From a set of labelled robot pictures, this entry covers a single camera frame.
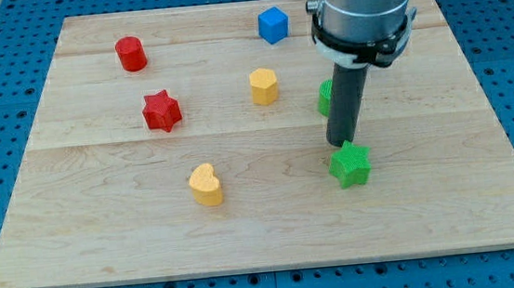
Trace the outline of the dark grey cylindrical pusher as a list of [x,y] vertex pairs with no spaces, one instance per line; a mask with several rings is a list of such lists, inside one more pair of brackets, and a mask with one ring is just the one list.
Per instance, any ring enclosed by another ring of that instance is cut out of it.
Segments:
[[368,67],[345,68],[335,65],[326,127],[326,139],[335,147],[353,141]]

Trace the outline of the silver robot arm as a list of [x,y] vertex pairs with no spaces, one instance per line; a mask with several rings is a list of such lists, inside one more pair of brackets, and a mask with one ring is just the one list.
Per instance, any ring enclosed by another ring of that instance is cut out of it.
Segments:
[[340,147],[355,136],[370,67],[387,68],[407,47],[416,9],[410,0],[309,0],[311,35],[333,62],[326,139]]

